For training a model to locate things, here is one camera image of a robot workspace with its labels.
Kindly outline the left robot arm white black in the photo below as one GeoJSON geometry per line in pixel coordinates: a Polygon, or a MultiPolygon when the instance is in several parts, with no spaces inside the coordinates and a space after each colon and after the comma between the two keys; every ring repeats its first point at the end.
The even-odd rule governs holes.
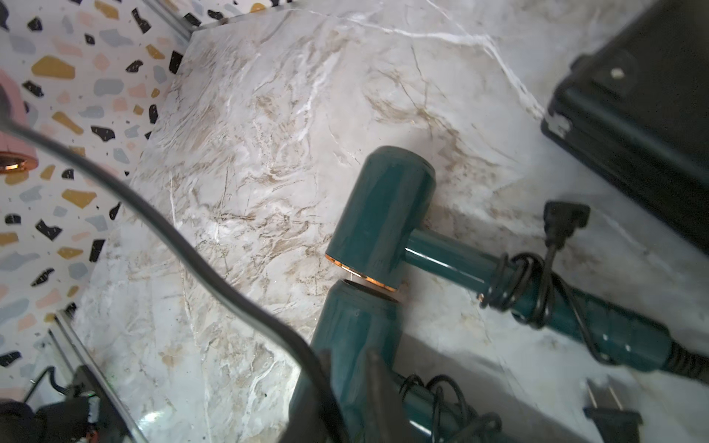
{"type": "Polygon", "coordinates": [[[55,367],[46,367],[33,383],[23,402],[1,400],[2,442],[99,442],[101,398],[77,386],[61,386],[55,367]],[[41,406],[34,411],[28,400],[47,378],[51,387],[64,395],[64,402],[41,406]]]}

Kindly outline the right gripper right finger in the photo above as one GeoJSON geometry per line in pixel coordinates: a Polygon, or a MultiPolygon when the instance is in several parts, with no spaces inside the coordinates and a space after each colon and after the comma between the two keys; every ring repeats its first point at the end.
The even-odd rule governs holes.
{"type": "Polygon", "coordinates": [[[374,350],[368,350],[366,355],[366,383],[367,441],[415,442],[417,435],[394,389],[393,375],[374,350]]]}

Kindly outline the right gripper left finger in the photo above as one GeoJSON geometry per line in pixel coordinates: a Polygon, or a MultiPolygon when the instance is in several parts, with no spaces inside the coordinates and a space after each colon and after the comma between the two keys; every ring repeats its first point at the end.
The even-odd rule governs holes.
{"type": "Polygon", "coordinates": [[[308,376],[301,374],[288,410],[288,423],[280,443],[324,443],[329,434],[321,413],[321,401],[308,376]]]}

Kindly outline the pink hair dryer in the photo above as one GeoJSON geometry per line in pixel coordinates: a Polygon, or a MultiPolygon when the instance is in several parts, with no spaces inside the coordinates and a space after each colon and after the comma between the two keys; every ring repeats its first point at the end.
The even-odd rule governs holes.
{"type": "Polygon", "coordinates": [[[26,127],[27,113],[20,87],[1,70],[1,174],[29,172],[38,166],[35,147],[18,138],[15,129],[26,127]]]}

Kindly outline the green hair dryer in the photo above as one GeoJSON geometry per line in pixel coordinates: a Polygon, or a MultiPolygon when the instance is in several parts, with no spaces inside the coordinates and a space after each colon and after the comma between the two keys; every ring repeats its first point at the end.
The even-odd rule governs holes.
{"type": "Polygon", "coordinates": [[[589,221],[587,206],[548,201],[545,253],[494,257],[424,227],[435,188],[435,170],[419,155],[376,149],[362,166],[327,258],[390,292],[411,265],[474,292],[482,308],[579,341],[601,365],[707,382],[707,357],[677,343],[666,326],[574,288],[555,273],[557,254],[589,221]]]}
{"type": "Polygon", "coordinates": [[[352,442],[367,441],[366,355],[376,351],[415,430],[415,442],[509,442],[497,413],[478,413],[447,375],[430,381],[393,372],[403,310],[391,297],[350,280],[330,289],[311,346],[323,363],[352,442]]]}

